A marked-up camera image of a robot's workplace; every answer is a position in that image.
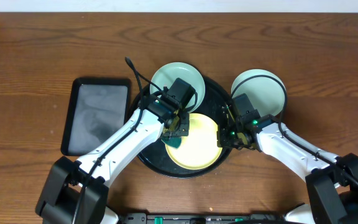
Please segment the green sponge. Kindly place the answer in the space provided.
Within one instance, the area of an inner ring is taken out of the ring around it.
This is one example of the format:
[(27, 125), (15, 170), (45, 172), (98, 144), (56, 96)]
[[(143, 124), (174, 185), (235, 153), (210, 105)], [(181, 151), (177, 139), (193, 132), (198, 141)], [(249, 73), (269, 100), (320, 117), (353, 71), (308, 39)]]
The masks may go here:
[(179, 137), (168, 137), (168, 138), (161, 138), (162, 142), (169, 147), (174, 149), (178, 149), (181, 145), (182, 138)]

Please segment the yellow plate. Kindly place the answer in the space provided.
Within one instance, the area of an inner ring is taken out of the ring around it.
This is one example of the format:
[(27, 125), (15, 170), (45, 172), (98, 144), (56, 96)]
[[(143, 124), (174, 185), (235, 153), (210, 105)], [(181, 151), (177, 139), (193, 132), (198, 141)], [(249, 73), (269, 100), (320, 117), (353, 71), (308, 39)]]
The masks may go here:
[(182, 168), (200, 170), (211, 166), (222, 153), (217, 145), (218, 125), (208, 116), (191, 113), (190, 130), (178, 149), (165, 146), (170, 159)]

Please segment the mint plate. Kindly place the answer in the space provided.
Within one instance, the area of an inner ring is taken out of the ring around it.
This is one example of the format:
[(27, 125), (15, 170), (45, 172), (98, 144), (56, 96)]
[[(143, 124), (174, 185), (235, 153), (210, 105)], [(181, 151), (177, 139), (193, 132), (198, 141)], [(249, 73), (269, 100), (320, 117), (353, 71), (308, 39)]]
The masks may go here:
[(186, 106), (186, 109), (190, 108), (189, 113), (192, 113), (201, 105), (206, 92), (203, 76), (194, 66), (183, 62), (168, 63), (154, 73), (151, 82), (161, 89), (170, 88), (177, 78), (187, 82), (195, 89), (196, 94)]
[[(234, 91), (241, 81), (256, 75), (272, 77), (284, 85), (281, 79), (268, 70), (251, 69), (237, 76), (232, 84), (231, 92)], [(234, 97), (243, 93), (249, 97), (250, 102), (253, 107), (258, 110), (260, 116), (268, 114), (276, 116), (282, 111), (285, 99), (284, 92), (281, 86), (270, 78), (257, 77), (244, 82), (235, 91)]]

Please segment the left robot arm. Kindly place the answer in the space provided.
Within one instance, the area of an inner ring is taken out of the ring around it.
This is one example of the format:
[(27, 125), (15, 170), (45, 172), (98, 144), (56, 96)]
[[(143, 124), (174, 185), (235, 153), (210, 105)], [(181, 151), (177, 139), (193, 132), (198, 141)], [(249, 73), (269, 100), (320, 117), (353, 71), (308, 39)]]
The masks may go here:
[(187, 96), (163, 92), (143, 99), (128, 122), (102, 145), (71, 161), (63, 156), (51, 167), (35, 206), (44, 223), (117, 223), (107, 206), (109, 188), (140, 151), (178, 126)]

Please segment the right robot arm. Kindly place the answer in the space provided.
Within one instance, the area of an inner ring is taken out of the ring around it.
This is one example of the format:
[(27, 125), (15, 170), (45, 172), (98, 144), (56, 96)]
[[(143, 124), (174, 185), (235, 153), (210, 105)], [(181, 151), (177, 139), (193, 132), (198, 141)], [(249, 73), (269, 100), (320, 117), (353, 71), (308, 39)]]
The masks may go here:
[(358, 223), (358, 156), (324, 151), (273, 116), (230, 119), (217, 131), (218, 146), (248, 147), (272, 156), (306, 183), (309, 203), (283, 223)]

